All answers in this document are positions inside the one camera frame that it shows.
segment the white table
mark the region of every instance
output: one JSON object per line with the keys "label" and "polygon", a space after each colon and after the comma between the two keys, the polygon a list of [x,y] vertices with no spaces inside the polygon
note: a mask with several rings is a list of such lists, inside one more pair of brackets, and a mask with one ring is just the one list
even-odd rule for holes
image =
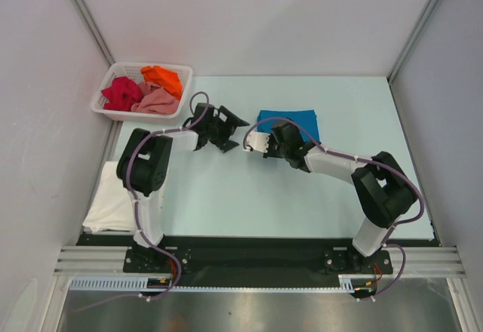
{"label": "white table", "polygon": [[[391,152],[417,182],[384,77],[195,77],[197,91],[251,124],[261,109],[314,109],[323,144],[357,155]],[[183,112],[189,116],[188,106]],[[125,122],[114,160],[135,128],[163,127]],[[241,143],[247,129],[232,139]],[[405,217],[417,211],[414,205]],[[351,238],[363,218],[353,186],[241,146],[223,154],[208,144],[170,159],[162,221],[168,235]],[[398,227],[393,238],[433,239],[427,214]]]}

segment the red cloth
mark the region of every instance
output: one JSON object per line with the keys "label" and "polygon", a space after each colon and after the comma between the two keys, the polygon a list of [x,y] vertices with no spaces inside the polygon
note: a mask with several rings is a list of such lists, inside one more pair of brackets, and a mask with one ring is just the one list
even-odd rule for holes
{"label": "red cloth", "polygon": [[149,82],[139,83],[144,94],[143,100],[131,107],[132,112],[156,113],[158,115],[172,115],[178,109],[180,101],[169,94],[163,87]]}
{"label": "red cloth", "polygon": [[118,77],[112,81],[112,86],[102,91],[108,103],[104,104],[104,109],[111,111],[131,111],[135,103],[143,99],[143,92],[135,81],[128,77]]}

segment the clothing pile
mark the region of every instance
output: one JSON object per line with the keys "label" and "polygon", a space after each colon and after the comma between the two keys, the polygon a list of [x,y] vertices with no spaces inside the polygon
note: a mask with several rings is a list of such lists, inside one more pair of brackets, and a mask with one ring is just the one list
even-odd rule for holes
{"label": "clothing pile", "polygon": [[124,112],[172,115],[180,105],[183,85],[176,72],[160,66],[141,69],[144,81],[136,84],[128,77],[118,77],[102,91],[109,102],[104,109]]}

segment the cloth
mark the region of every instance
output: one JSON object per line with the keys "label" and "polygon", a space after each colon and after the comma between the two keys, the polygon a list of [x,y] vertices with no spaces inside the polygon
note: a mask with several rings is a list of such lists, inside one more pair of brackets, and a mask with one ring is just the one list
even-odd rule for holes
{"label": "cloth", "polygon": [[103,96],[109,102],[104,104],[104,109],[111,111],[131,111],[133,104],[143,99],[143,92],[135,81],[128,77],[114,78],[112,85],[102,91]]}
{"label": "cloth", "polygon": [[138,85],[144,98],[131,107],[132,112],[172,115],[177,111],[180,101],[171,96],[163,87],[151,82],[141,82]]}
{"label": "cloth", "polygon": [[160,66],[145,66],[141,69],[145,83],[156,83],[162,86],[171,96],[177,100],[183,96],[183,85],[178,73]]}
{"label": "cloth", "polygon": [[128,191],[115,174],[117,161],[104,164],[91,209],[82,225],[92,232],[134,231],[134,212]]}
{"label": "cloth", "polygon": [[[260,111],[257,120],[261,121],[265,118],[270,117],[282,117],[282,118],[289,118],[290,120],[294,121],[298,125],[302,126],[309,132],[310,136],[314,137],[316,141],[320,142],[320,136],[318,135],[318,127],[317,127],[317,115],[315,114],[314,110],[310,111]],[[272,133],[272,125],[276,121],[268,121],[266,123],[259,124],[257,127],[258,132],[264,132],[266,134]],[[308,141],[309,138],[303,133],[300,132],[304,141]]]}

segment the orange cloth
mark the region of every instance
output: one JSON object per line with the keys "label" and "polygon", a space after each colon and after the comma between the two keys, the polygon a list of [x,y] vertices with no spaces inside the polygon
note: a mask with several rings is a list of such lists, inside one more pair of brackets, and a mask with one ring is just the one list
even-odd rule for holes
{"label": "orange cloth", "polygon": [[145,83],[161,85],[165,91],[177,100],[183,95],[183,86],[176,72],[161,68],[160,66],[145,66],[141,69]]}

